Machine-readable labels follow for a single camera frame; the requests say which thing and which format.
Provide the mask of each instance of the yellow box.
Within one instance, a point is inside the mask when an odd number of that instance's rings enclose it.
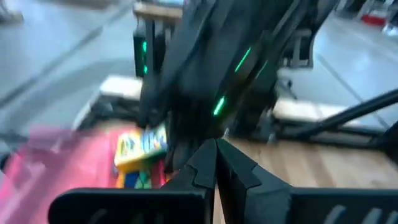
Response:
[[[136,128],[119,135],[114,164],[125,174],[150,169],[166,152],[165,125],[153,130]]]

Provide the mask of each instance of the gray floor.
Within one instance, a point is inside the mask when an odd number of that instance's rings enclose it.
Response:
[[[3,129],[67,128],[110,73],[134,74],[137,24],[128,0],[103,9],[24,0],[21,9],[23,24],[0,26],[0,98],[23,83],[33,85],[2,108]],[[300,99],[351,106],[398,87],[398,45],[375,28],[331,16],[317,35],[314,59],[311,71],[281,71]],[[395,111],[363,122],[391,125]]]

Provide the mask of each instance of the wooden board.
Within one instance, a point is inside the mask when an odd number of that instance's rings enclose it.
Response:
[[[137,17],[153,21],[177,23],[182,17],[182,8],[135,2],[133,12]]]
[[[103,83],[100,94],[138,100],[141,84],[141,80],[136,78],[113,75]],[[274,115],[312,121],[343,109],[343,106],[281,99],[274,108]],[[353,121],[350,125],[358,124],[358,121]],[[108,123],[106,126],[113,127],[115,124]],[[285,141],[277,144],[237,139],[229,141],[263,168],[296,187],[398,188],[398,169],[381,152]],[[224,223],[218,192],[213,222]]]

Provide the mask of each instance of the black metal frame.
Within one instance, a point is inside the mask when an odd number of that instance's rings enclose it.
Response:
[[[398,155],[394,152],[393,147],[394,143],[398,143],[394,139],[398,134],[398,122],[387,130],[360,125],[345,125],[347,122],[395,103],[398,103],[398,90],[377,96],[321,121],[299,121],[268,116],[262,120],[259,118],[256,131],[243,135],[240,132],[238,137],[265,142],[276,138],[355,149],[376,149],[385,152],[391,160],[398,164]]]

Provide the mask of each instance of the pink plastic bag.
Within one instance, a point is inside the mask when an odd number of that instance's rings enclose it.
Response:
[[[59,137],[67,140],[53,146]],[[44,224],[52,200],[65,191],[114,187],[113,156],[105,133],[36,129],[6,164],[0,223]]]

